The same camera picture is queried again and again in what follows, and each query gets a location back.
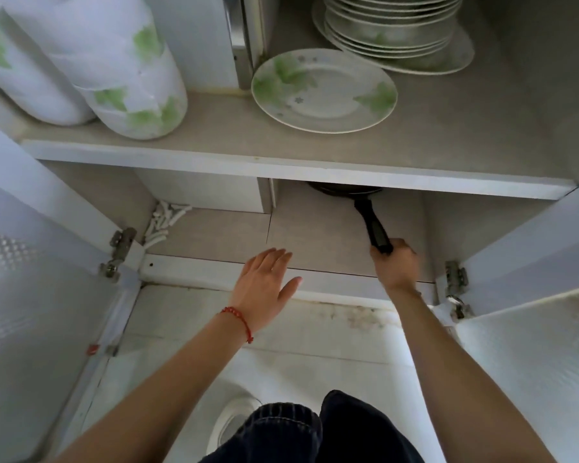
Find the white slipper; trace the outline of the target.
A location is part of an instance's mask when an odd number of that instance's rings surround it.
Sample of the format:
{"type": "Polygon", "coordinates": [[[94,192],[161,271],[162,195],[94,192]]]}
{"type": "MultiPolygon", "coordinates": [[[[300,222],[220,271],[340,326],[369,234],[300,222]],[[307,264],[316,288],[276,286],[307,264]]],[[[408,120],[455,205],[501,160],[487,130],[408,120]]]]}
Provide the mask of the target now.
{"type": "Polygon", "coordinates": [[[239,396],[229,401],[216,419],[208,439],[206,455],[227,442],[263,403],[252,396],[239,396]]]}

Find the person's right forearm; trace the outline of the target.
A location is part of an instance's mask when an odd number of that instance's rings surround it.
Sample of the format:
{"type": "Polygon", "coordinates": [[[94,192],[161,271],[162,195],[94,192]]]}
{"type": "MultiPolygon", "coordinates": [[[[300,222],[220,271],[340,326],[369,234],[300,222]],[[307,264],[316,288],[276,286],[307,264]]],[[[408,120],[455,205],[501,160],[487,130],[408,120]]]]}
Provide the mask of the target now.
{"type": "Polygon", "coordinates": [[[557,463],[525,417],[407,283],[385,283],[447,463],[557,463]]]}

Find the person's left forearm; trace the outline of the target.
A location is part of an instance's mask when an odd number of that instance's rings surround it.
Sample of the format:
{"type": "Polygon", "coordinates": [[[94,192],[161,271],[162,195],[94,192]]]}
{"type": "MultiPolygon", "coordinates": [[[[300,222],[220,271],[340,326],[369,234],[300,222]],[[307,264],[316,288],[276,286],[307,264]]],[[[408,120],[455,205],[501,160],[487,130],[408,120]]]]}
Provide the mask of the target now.
{"type": "Polygon", "coordinates": [[[202,395],[247,339],[239,319],[216,314],[52,463],[160,463],[202,395]]]}

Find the stack of leaf print bowls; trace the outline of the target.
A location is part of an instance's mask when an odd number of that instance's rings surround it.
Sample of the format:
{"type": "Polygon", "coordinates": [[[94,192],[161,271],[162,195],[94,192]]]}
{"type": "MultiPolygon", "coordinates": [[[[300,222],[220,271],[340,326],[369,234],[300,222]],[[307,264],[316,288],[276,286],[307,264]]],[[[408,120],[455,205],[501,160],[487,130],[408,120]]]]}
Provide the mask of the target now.
{"type": "Polygon", "coordinates": [[[76,126],[96,119],[83,96],[0,3],[0,89],[33,118],[76,126]]]}
{"type": "Polygon", "coordinates": [[[186,88],[144,0],[7,0],[5,10],[113,132],[145,141],[182,123],[186,88]]]}

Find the pile of white pegs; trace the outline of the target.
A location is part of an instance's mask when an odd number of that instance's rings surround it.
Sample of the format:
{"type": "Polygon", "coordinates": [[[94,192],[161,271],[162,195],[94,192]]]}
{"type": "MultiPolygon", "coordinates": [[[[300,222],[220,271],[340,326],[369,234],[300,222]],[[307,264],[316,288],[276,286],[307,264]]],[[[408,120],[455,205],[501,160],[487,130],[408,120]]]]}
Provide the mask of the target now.
{"type": "Polygon", "coordinates": [[[165,241],[171,228],[192,209],[193,207],[188,204],[173,204],[159,200],[144,233],[143,249],[148,251],[156,244],[165,241]]]}

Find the black frying pan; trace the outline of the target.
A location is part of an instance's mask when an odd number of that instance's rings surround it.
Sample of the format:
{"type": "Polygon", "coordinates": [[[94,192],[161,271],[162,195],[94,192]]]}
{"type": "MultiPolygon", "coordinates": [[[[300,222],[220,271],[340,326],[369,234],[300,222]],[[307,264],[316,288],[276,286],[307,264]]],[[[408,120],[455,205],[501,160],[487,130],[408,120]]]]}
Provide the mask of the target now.
{"type": "Polygon", "coordinates": [[[308,185],[316,191],[329,196],[351,199],[354,202],[354,208],[364,220],[371,245],[377,247],[382,252],[390,250],[388,248],[389,237],[376,216],[370,200],[371,195],[383,191],[382,187],[320,183],[315,181],[309,181],[308,185]]]}

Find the white cabinet door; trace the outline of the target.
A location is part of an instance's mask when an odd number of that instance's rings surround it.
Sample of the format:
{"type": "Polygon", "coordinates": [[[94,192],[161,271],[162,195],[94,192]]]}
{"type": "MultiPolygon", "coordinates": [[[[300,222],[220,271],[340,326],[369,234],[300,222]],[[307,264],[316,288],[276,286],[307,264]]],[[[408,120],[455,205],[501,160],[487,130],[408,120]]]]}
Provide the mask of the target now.
{"type": "Polygon", "coordinates": [[[462,204],[443,213],[436,285],[439,314],[493,378],[558,463],[579,463],[579,187],[472,256],[460,256],[457,229],[474,228],[483,210],[500,229],[512,205],[462,204]],[[458,261],[473,317],[454,322],[446,300],[445,262],[458,261]]]}
{"type": "Polygon", "coordinates": [[[117,230],[0,130],[0,463],[49,459],[75,434],[139,287],[128,267],[117,283],[98,274],[117,230]]]}

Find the stack of white plates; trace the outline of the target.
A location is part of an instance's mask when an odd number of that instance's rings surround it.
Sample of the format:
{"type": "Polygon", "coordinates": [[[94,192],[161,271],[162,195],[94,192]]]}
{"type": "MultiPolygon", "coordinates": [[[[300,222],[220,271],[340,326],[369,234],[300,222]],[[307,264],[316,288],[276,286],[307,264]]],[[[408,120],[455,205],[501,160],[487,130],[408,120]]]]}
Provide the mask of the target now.
{"type": "Polygon", "coordinates": [[[447,47],[463,0],[323,0],[324,30],[375,59],[426,57],[447,47]]]}

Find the person's right hand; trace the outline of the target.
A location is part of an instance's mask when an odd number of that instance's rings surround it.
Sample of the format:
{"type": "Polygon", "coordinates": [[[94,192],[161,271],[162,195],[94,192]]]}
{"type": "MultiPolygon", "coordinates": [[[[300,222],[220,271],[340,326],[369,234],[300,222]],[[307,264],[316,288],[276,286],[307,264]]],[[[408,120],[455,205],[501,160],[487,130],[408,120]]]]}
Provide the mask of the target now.
{"type": "Polygon", "coordinates": [[[416,285],[420,272],[419,259],[409,244],[401,238],[390,240],[391,254],[382,254],[371,246],[370,255],[375,272],[382,287],[391,293],[417,293],[416,285]]]}

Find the person's left hand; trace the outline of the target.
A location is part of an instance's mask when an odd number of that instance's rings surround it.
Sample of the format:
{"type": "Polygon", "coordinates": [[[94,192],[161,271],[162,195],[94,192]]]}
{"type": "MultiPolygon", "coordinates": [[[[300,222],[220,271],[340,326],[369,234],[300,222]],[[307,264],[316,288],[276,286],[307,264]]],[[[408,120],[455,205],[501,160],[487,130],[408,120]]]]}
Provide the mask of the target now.
{"type": "MultiPolygon", "coordinates": [[[[262,276],[262,261],[276,248],[258,254],[256,280],[251,286],[242,286],[242,271],[234,286],[228,305],[223,312],[232,314],[244,325],[247,342],[252,342],[253,335],[266,327],[285,307],[277,298],[282,287],[288,282],[266,282],[262,276]]],[[[286,250],[286,272],[293,254],[286,250]]]]}

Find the white oval platter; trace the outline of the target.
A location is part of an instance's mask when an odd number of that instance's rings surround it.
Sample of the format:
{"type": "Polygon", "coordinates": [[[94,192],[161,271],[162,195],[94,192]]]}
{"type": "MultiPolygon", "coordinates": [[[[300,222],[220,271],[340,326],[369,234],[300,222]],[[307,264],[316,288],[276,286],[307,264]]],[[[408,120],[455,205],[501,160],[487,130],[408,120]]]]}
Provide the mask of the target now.
{"type": "Polygon", "coordinates": [[[471,38],[463,27],[458,26],[448,46],[426,57],[390,60],[376,59],[375,57],[350,51],[332,35],[331,29],[325,26],[323,5],[314,4],[310,16],[316,30],[333,46],[364,63],[387,71],[418,76],[451,75],[467,68],[475,56],[471,38]]]}

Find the metal door hinge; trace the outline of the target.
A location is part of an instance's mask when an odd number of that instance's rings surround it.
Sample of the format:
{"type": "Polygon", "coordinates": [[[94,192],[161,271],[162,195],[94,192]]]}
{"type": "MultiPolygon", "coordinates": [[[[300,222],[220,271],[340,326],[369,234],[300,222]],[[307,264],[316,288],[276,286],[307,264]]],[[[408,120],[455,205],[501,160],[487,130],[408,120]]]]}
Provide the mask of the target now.
{"type": "Polygon", "coordinates": [[[133,227],[127,227],[114,233],[109,242],[110,247],[113,249],[111,257],[107,262],[99,265],[98,274],[101,278],[111,283],[119,281],[121,276],[119,268],[129,255],[136,235],[137,230],[133,227]]]}
{"type": "Polygon", "coordinates": [[[469,285],[466,269],[462,267],[458,261],[448,260],[445,262],[445,275],[446,300],[453,306],[451,318],[454,322],[472,318],[473,312],[471,306],[462,299],[462,295],[469,285]]]}

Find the person's dark jeans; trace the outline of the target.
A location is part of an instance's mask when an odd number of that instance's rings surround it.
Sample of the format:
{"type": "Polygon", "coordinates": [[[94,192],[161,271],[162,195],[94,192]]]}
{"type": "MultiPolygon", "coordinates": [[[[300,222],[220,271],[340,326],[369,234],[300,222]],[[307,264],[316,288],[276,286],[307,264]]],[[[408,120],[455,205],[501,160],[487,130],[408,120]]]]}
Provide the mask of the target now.
{"type": "Polygon", "coordinates": [[[331,390],[315,413],[294,403],[258,408],[199,463],[425,463],[374,406],[331,390]]]}

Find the green leaf print plate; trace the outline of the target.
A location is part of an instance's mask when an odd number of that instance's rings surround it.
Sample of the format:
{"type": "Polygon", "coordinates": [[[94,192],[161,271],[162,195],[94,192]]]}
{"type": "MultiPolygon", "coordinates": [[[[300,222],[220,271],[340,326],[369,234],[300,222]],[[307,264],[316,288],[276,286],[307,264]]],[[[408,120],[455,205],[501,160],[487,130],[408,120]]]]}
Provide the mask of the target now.
{"type": "Polygon", "coordinates": [[[389,117],[398,91],[384,70],[340,50],[280,53],[253,75],[257,105],[278,122],[322,134],[359,132],[389,117]]]}

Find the white kitchen cabinet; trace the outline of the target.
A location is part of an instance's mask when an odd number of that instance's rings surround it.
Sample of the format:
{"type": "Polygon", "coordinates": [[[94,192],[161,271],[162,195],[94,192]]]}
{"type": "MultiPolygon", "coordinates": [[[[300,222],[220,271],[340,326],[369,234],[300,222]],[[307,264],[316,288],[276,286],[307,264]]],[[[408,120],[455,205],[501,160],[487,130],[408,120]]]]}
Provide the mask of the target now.
{"type": "Polygon", "coordinates": [[[157,284],[228,289],[229,270],[266,247],[293,252],[304,299],[338,303],[369,299],[389,307],[381,288],[354,288],[374,276],[368,237],[351,202],[317,193],[307,181],[379,186],[373,207],[389,236],[404,238],[425,261],[421,290],[438,301],[436,277],[443,213],[462,204],[512,205],[500,229],[483,210],[474,228],[457,229],[460,256],[472,256],[579,187],[557,132],[538,110],[530,77],[501,44],[496,13],[486,0],[465,0],[461,26],[475,57],[444,76],[392,73],[399,98],[393,113],[359,132],[319,134],[267,115],[249,92],[188,93],[178,128],[160,139],[137,141],[103,123],[61,127],[22,112],[0,91],[0,130],[116,224],[142,236],[155,207],[134,170],[171,177],[248,177],[270,194],[271,216],[246,211],[194,210],[146,254],[134,241],[120,267],[157,284]]]}

